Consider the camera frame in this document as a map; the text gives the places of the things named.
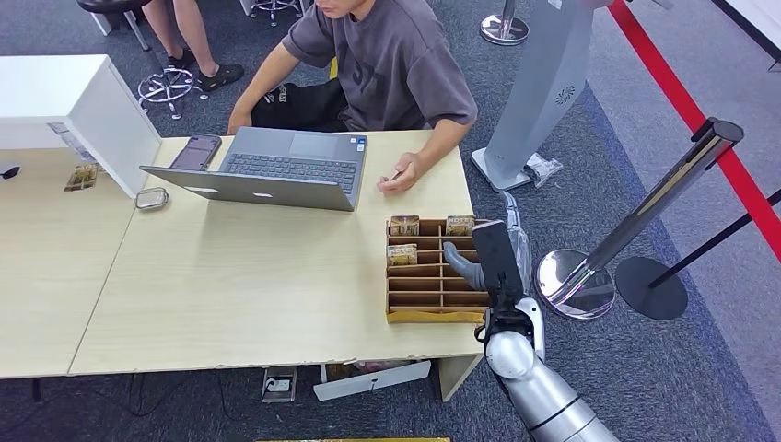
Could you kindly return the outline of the person's left hand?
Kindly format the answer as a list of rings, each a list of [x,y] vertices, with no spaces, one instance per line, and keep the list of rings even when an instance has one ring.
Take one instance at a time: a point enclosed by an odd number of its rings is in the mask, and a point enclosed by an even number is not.
[[[390,195],[406,192],[419,179],[420,157],[414,153],[404,153],[394,166],[391,177],[381,177],[377,183],[380,192]]]

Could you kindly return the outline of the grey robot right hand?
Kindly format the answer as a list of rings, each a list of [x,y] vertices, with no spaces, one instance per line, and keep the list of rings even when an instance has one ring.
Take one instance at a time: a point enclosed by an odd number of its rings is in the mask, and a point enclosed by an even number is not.
[[[525,297],[530,297],[532,278],[529,239],[520,226],[519,207],[516,199],[507,191],[502,191],[502,194],[505,198],[507,210],[507,233],[523,284],[523,294]],[[472,289],[485,290],[484,273],[480,265],[469,262],[457,251],[456,246],[452,242],[446,241],[443,243],[443,258],[458,275],[467,281]]]

